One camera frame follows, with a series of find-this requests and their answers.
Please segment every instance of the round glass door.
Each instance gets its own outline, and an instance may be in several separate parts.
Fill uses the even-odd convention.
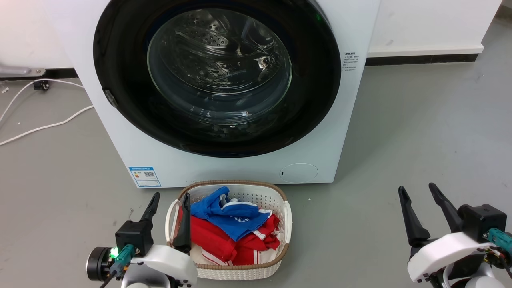
[[[328,23],[304,0],[111,0],[93,52],[126,119],[213,157],[261,155],[307,135],[341,71]]]

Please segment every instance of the brown basket rim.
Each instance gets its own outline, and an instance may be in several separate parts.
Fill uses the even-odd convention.
[[[180,192],[180,196],[178,197],[179,200],[181,200],[181,197],[185,195],[190,189],[195,188],[197,186],[204,186],[204,185],[223,185],[223,184],[245,184],[245,185],[255,185],[255,186],[264,186],[274,189],[276,192],[279,193],[279,195],[282,197],[283,201],[288,201],[286,198],[285,193],[281,188],[277,187],[274,184],[270,184],[267,182],[258,182],[258,181],[249,181],[249,180],[209,180],[209,181],[200,181],[193,184],[188,185],[187,187],[183,188]],[[212,265],[212,264],[197,264],[196,266],[199,269],[208,269],[208,270],[248,270],[248,269],[263,269],[263,268],[269,268],[277,263],[279,263],[283,258],[285,257],[286,253],[288,252],[288,243],[285,243],[285,246],[283,247],[283,250],[279,255],[272,261],[268,263],[263,264],[253,264],[253,265],[234,265],[234,266],[221,266],[221,265]]]

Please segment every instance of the washing machine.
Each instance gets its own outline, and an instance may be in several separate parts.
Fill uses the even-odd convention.
[[[139,188],[332,182],[380,0],[45,0]]]

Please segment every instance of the green light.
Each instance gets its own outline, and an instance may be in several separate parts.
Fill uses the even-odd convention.
[[[119,250],[117,249],[117,247],[110,249],[110,257],[116,259],[117,256],[119,256]]]

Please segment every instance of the red cloth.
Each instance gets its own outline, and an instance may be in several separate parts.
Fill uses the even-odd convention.
[[[238,242],[234,242],[219,227],[206,220],[191,216],[190,234],[193,243],[223,262],[232,261],[233,265],[250,265],[254,264],[256,254],[259,257],[259,253],[255,253],[255,250],[276,250],[279,247],[279,239],[274,235],[278,223],[279,218],[272,214],[258,229],[261,234],[265,235],[265,239],[261,240],[254,233],[250,233]]]

